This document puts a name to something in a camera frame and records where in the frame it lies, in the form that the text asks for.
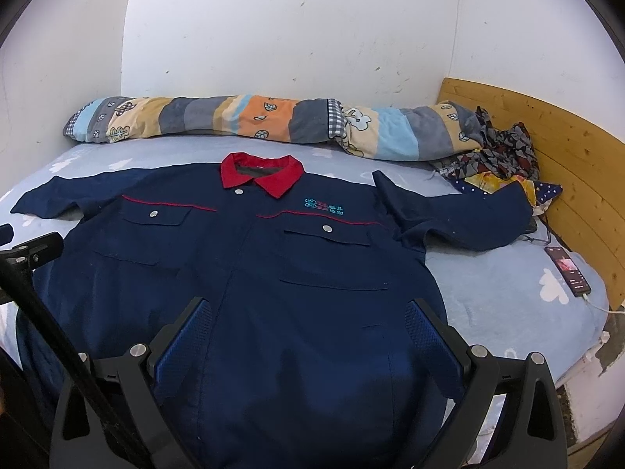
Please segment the dark patterned crumpled cloth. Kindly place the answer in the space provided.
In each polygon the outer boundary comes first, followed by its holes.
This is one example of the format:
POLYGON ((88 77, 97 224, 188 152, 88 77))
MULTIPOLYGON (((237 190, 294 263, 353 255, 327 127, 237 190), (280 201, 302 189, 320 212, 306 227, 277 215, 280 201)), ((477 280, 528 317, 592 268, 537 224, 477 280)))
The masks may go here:
POLYGON ((522 122, 509 129, 497 129, 488 111, 478 106, 462 129, 468 130, 469 137, 477 137, 480 147, 431 162, 433 168, 447 180, 465 180, 483 173, 504 180, 515 176, 532 181, 539 179, 536 152, 522 122))

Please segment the black smartphone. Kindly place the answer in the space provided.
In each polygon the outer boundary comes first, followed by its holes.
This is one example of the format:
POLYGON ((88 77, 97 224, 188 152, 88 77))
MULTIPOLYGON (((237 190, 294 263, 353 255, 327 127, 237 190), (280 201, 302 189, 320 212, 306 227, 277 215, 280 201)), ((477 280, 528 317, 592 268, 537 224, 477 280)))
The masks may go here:
POLYGON ((583 297, 591 292, 588 281, 566 249, 560 246, 547 246, 545 251, 576 297, 583 297))

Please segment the navy work shirt red collar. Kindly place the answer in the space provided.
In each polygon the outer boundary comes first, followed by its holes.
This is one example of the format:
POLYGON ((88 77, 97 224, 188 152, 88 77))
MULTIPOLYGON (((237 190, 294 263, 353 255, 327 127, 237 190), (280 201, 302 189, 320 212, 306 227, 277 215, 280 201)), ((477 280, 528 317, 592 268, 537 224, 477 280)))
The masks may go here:
POLYGON ((55 177, 18 214, 82 220, 34 286, 80 351, 117 357, 203 297, 213 323, 163 414, 204 468, 394 468, 419 460, 446 401, 405 310, 445 315, 426 240, 483 252, 532 209, 518 184, 425 197, 290 156, 55 177))

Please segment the wooden headboard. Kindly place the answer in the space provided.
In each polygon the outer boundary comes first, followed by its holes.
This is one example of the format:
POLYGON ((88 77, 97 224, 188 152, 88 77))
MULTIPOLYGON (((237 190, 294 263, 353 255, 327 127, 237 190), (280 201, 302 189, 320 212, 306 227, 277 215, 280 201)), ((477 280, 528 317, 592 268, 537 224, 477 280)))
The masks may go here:
POLYGON ((624 302, 624 143, 580 116, 519 92, 446 77, 440 102, 486 109, 499 129, 521 122, 532 138, 541 179, 564 191, 549 225, 605 283, 612 308, 624 302))

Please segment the striped patchwork rolled quilt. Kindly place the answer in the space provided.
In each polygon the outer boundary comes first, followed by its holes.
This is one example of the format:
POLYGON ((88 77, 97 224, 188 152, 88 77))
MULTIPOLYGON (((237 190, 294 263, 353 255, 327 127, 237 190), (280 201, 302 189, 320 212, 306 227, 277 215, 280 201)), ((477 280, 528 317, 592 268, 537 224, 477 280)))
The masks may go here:
POLYGON ((110 144, 180 133, 208 133, 314 145, 335 142, 348 154, 382 161, 434 161, 482 147, 475 112, 444 102, 413 109, 345 106, 335 98, 106 97, 64 125, 79 143, 110 144))

